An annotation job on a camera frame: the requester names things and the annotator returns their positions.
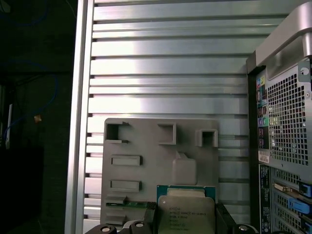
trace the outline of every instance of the rectangular slot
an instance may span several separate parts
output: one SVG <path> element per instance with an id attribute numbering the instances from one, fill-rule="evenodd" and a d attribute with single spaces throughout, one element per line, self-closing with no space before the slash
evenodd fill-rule
<path id="1" fill-rule="evenodd" d="M 176 145 L 176 123 L 158 123 L 158 144 Z"/>
<path id="2" fill-rule="evenodd" d="M 138 193 L 140 184 L 140 181 L 111 180 L 111 191 Z"/>
<path id="3" fill-rule="evenodd" d="M 111 164 L 117 166 L 139 166 L 141 165 L 141 157 L 127 155 L 112 155 Z"/>
<path id="4" fill-rule="evenodd" d="M 121 123 L 107 123 L 105 128 L 105 140 L 109 141 L 110 143 L 128 143 L 127 140 L 119 139 L 119 131 L 121 126 L 126 126 L 128 123 L 121 122 Z"/>
<path id="5" fill-rule="evenodd" d="M 115 203 L 115 204 L 123 204 L 126 200 L 127 196 L 114 196 L 109 195 L 106 197 L 106 203 Z"/>
<path id="6" fill-rule="evenodd" d="M 106 222 L 108 224 L 123 225 L 125 223 L 125 220 L 126 220 L 125 216 L 112 216 L 112 215 L 106 216 Z"/>

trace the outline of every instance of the metal frame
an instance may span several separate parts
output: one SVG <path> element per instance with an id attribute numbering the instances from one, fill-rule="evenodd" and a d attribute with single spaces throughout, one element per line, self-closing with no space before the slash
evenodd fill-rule
<path id="1" fill-rule="evenodd" d="M 256 77 L 265 72 L 269 77 L 276 77 L 289 67 L 304 58 L 312 56 L 312 2 L 302 4 L 293 10 L 289 16 L 267 37 L 267 39 L 247 59 L 248 101 L 249 101 L 249 129 L 250 129 L 250 180 L 259 180 L 258 173 L 258 137 L 257 106 L 256 106 Z M 282 60 L 291 54 L 292 48 L 302 48 L 303 54 Z M 260 230 L 259 188 L 258 183 L 251 183 L 251 224 Z"/>
<path id="2" fill-rule="evenodd" d="M 86 110 L 88 106 L 86 103 L 88 88 L 86 87 L 88 85 L 85 83 L 89 82 L 90 73 L 84 64 L 90 66 L 90 36 L 92 33 L 88 30 L 92 30 L 92 23 L 90 22 L 93 16 L 92 10 L 93 0 L 80 0 L 78 2 L 64 230 L 67 234 L 76 233 L 77 229 L 82 229 L 83 224 L 83 198 L 81 195 L 83 195 L 84 182 L 79 182 L 84 175 L 80 171 L 84 170 L 85 156 L 80 154 L 85 154 L 85 144 L 80 144 L 80 139 L 86 141 Z"/>

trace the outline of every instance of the metal panel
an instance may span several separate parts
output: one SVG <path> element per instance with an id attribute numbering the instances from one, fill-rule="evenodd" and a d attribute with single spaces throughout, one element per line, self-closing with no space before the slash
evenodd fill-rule
<path id="1" fill-rule="evenodd" d="M 91 61 L 92 75 L 243 74 L 243 58 L 112 58 Z"/>
<path id="2" fill-rule="evenodd" d="M 249 222 L 245 60 L 304 2 L 79 1 L 65 233 L 99 223 L 108 117 L 218 119 L 219 199 Z"/>
<path id="3" fill-rule="evenodd" d="M 261 38 L 101 41 L 93 42 L 92 56 L 246 55 L 261 42 Z"/>

